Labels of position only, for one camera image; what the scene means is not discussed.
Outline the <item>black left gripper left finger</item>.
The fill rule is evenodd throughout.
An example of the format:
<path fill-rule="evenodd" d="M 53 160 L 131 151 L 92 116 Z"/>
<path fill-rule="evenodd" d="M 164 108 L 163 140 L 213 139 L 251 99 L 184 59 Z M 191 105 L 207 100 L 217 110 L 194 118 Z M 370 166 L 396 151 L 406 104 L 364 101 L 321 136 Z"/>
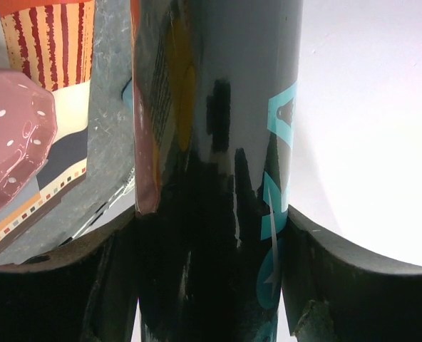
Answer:
<path fill-rule="evenodd" d="M 22 264 L 0 266 L 0 341 L 130 341 L 135 213 Z"/>

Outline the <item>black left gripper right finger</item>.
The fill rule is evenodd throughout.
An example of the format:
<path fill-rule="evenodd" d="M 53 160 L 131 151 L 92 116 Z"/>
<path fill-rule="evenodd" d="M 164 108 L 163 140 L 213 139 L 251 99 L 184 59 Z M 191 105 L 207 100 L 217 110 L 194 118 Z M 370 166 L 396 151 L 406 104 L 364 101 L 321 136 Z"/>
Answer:
<path fill-rule="evenodd" d="M 369 251 L 290 207 L 282 291 L 298 341 L 422 341 L 422 266 Z"/>

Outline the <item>black shuttlecock tube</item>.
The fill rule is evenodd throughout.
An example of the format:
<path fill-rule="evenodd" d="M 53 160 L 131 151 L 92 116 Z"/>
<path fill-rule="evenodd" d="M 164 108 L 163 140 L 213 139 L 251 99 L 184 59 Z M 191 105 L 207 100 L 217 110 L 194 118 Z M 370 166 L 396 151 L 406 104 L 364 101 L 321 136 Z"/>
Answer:
<path fill-rule="evenodd" d="M 301 1 L 132 1 L 143 341 L 275 341 Z"/>

